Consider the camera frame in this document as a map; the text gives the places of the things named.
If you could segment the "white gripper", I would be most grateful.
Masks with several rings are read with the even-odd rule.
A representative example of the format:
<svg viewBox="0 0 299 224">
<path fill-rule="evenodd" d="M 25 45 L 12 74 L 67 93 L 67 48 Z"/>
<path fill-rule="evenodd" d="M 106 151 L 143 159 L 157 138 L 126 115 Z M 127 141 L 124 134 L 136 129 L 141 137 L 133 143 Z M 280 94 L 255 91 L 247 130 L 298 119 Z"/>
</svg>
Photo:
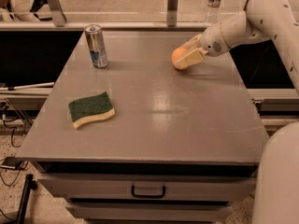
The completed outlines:
<svg viewBox="0 0 299 224">
<path fill-rule="evenodd" d="M 231 49 L 225 38 L 224 28 L 223 22 L 214 23 L 201 35 L 196 35 L 183 44 L 187 50 L 184 59 L 188 67 L 202 62 L 206 55 L 217 57 Z"/>
</svg>

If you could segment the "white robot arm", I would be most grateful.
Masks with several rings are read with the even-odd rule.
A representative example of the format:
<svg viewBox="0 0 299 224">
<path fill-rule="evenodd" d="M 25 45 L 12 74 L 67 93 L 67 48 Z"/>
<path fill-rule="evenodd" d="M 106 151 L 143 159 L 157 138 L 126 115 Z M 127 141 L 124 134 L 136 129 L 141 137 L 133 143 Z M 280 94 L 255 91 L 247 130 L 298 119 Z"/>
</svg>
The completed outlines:
<svg viewBox="0 0 299 224">
<path fill-rule="evenodd" d="M 299 25 L 288 0 L 249 0 L 246 9 L 215 23 L 171 56 L 178 70 L 244 44 L 270 39 L 299 91 Z M 299 122 L 275 132 L 263 149 L 252 224 L 299 224 Z"/>
</svg>

